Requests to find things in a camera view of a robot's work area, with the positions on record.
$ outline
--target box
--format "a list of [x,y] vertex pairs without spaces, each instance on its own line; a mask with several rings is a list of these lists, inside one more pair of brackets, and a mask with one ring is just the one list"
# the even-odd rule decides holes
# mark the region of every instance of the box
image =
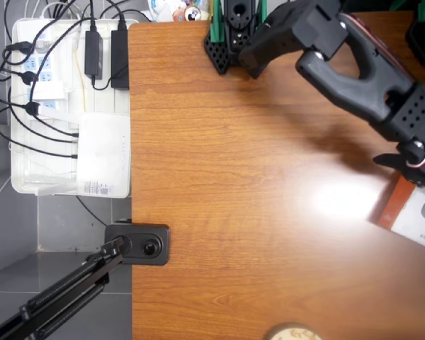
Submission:
[[425,246],[425,188],[400,177],[378,225]]

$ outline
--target barcode label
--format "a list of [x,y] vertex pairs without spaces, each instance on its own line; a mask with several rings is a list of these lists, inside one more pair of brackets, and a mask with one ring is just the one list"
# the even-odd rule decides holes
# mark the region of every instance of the barcode label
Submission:
[[98,181],[86,181],[84,182],[84,193],[92,193],[96,195],[110,195],[111,188],[106,183]]

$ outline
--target black mounting base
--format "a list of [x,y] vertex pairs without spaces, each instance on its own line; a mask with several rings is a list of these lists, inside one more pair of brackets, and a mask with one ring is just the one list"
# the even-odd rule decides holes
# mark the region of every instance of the black mounting base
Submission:
[[212,19],[211,29],[222,32],[223,36],[220,42],[213,42],[210,29],[204,40],[204,47],[217,72],[225,74],[229,66],[241,66],[239,53],[255,33],[260,18],[256,12],[255,0],[224,0],[224,13],[218,16]]
[[163,266],[169,260],[170,229],[166,225],[120,220],[106,228],[106,242],[121,237],[129,250],[123,264]]

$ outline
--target wooden desk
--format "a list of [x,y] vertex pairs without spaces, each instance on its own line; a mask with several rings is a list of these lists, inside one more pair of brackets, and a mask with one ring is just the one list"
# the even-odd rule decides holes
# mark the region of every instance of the wooden desk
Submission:
[[[425,81],[410,13],[360,17]],[[366,123],[295,71],[217,75],[207,23],[130,29],[132,218],[171,227],[170,261],[133,268],[138,340],[425,340],[425,248],[366,222],[391,171]],[[347,51],[334,64],[353,72]]]

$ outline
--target black robotic arm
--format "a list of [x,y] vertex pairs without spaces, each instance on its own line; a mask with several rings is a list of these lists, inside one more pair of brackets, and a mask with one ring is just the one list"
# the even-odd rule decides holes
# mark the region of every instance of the black robotic arm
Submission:
[[[296,70],[334,105],[364,119],[399,154],[374,161],[425,186],[425,85],[415,81],[387,47],[357,18],[340,12],[339,0],[286,2],[252,35],[239,61],[258,78],[281,55],[303,50]],[[358,78],[335,72],[328,61],[349,45]]]

